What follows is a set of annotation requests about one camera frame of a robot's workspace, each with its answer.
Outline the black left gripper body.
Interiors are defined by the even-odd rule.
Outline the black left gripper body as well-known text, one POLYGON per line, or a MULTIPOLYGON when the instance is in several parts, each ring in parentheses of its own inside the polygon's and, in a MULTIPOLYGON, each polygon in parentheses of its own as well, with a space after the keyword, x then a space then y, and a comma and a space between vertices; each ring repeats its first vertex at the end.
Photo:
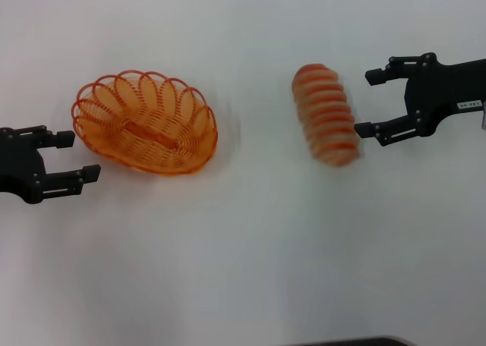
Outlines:
POLYGON ((46 169, 38 149, 43 147, 46 127, 1 128, 1 192, 25 203, 43 201, 46 169))

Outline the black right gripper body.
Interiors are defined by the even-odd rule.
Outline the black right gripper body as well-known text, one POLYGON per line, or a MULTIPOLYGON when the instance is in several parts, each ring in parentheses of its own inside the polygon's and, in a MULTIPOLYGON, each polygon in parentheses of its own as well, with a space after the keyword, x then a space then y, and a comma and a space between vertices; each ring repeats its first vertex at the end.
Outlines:
POLYGON ((406 64, 405 130, 429 137, 442 120, 462 113, 483 112, 485 60, 445 65, 433 58, 406 64))

